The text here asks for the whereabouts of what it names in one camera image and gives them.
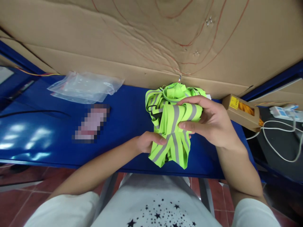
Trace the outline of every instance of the shirt sleeve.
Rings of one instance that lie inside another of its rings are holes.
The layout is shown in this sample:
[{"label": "shirt sleeve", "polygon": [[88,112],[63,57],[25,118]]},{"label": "shirt sleeve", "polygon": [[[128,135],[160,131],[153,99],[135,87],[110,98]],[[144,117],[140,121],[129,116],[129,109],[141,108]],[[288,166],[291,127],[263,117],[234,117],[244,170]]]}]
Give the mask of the shirt sleeve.
[{"label": "shirt sleeve", "polygon": [[255,199],[242,199],[236,209],[232,227],[280,227],[271,209]]},{"label": "shirt sleeve", "polygon": [[43,203],[24,227],[91,226],[99,197],[94,192],[59,195]]}]

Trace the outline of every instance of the hand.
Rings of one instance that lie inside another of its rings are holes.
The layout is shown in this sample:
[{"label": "hand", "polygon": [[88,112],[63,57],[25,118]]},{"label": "hand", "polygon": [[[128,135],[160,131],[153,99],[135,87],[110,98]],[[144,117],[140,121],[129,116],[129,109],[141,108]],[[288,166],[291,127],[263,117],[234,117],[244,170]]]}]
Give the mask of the hand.
[{"label": "hand", "polygon": [[158,133],[144,132],[141,136],[136,137],[136,146],[139,153],[150,153],[152,150],[152,142],[159,145],[165,145],[166,139],[160,136]]},{"label": "hand", "polygon": [[199,122],[180,122],[179,128],[198,133],[217,147],[229,149],[240,142],[223,105],[204,96],[187,97],[179,101],[177,105],[183,103],[198,104],[203,107],[203,111]]}]

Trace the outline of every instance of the table surface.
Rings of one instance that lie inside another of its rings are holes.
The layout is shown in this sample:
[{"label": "table surface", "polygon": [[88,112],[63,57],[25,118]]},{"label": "table surface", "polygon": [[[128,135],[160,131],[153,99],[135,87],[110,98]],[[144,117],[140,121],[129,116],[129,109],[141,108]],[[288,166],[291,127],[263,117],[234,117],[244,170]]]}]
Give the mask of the table surface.
[{"label": "table surface", "polygon": [[[61,118],[58,119],[44,113],[26,113],[1,118],[0,162],[79,168],[127,140],[145,131],[153,131],[150,116],[145,110],[145,93],[148,89],[123,85],[103,102],[111,106],[111,111],[99,138],[92,144],[75,143],[72,135],[88,113],[90,105],[51,96],[46,88],[61,79],[60,76],[39,79],[3,110],[1,115],[33,110],[26,106],[30,105],[37,110],[63,111],[71,117],[49,113]],[[255,166],[242,127],[232,123]],[[188,167],[185,170],[173,161],[160,168],[148,159],[148,154],[140,154],[119,171],[224,178],[215,146],[198,134],[192,136]]]}]

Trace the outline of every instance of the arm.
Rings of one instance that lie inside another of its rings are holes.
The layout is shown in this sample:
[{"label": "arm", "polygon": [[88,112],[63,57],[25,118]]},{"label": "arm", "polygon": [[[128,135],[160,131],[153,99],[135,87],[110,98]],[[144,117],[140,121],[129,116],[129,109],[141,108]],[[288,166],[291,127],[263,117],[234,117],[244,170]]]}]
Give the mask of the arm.
[{"label": "arm", "polygon": [[94,190],[101,182],[127,164],[140,153],[150,153],[152,142],[164,145],[166,140],[159,134],[145,132],[126,143],[96,157],[77,169],[47,200],[62,194],[80,195]]},{"label": "arm", "polygon": [[188,97],[183,103],[198,104],[203,107],[200,122],[181,122],[179,127],[204,136],[217,148],[224,176],[230,186],[234,206],[244,198],[254,198],[266,204],[258,172],[251,164],[248,152],[239,139],[230,118],[219,103],[203,96]]}]

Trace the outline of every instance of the cardboard box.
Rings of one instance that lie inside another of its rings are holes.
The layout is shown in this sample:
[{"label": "cardboard box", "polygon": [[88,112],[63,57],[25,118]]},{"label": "cardboard box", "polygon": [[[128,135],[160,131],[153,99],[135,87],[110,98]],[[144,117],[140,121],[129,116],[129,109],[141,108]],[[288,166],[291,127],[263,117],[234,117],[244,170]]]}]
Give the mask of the cardboard box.
[{"label": "cardboard box", "polygon": [[[239,109],[239,102],[244,103],[248,105],[250,108],[252,108],[255,112],[255,115],[250,115],[249,113],[246,113]],[[259,132],[261,129],[261,126],[259,126],[259,118],[260,118],[260,112],[259,108],[257,106],[252,105],[249,102],[244,101],[243,99],[238,98],[237,96],[234,96],[230,94],[229,96],[225,97],[222,100],[222,104],[227,110],[227,113],[229,115],[229,118],[233,120],[234,122],[242,125],[243,127],[254,131]]]},{"label": "cardboard box", "polygon": [[150,89],[182,75],[221,99],[303,59],[302,9],[301,0],[2,0],[0,40],[47,73]]}]

